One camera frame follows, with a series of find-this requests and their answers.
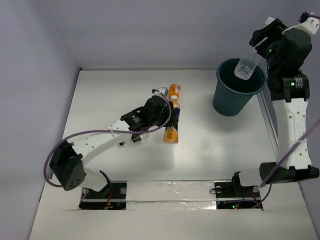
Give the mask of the tall orange blue-label bottle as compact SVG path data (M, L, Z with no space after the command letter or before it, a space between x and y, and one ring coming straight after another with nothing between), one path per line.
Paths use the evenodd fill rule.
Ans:
M163 141L165 143L177 144L179 142L179 117L181 106L178 101L172 102L173 111L168 125L165 127Z

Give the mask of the crushed clear plastic bottle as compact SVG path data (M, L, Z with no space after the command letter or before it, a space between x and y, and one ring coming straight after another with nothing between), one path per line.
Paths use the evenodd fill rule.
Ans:
M262 59L255 46L248 45L234 69L234 75L242 80L248 80Z

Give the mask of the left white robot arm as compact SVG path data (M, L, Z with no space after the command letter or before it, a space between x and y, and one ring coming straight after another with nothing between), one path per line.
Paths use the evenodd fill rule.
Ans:
M63 140L53 151L49 167L65 191L81 187L106 198L113 189L112 181L102 170L93 171L86 165L116 145L177 122L173 103L154 94L143 106L124 114L107 129L86 131L84 138L73 142Z

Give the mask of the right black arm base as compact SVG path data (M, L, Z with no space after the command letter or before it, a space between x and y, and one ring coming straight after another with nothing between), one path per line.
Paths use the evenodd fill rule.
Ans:
M215 181L213 188L209 191L216 197L217 210L238 210L238 209L262 209L260 203L261 195L259 187L242 186L239 173L236 172L231 180Z

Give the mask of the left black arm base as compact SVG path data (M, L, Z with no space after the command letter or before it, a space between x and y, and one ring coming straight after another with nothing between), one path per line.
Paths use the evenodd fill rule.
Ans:
M106 178L107 185L99 192L90 188L83 188L79 208L82 210L125 210L127 208L127 182L111 181L110 178L100 170Z

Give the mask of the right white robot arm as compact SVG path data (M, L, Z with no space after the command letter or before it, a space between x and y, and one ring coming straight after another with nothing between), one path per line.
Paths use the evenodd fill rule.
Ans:
M299 182L320 176L308 153L307 136L311 131L306 130L306 114L310 83L301 71L312 50L311 40L320 27L320 18L304 12L299 22L288 27L278 18L269 18L249 41L252 55L266 60L278 151L275 162L264 162L257 169L234 174L230 190L235 196L242 196L249 186Z

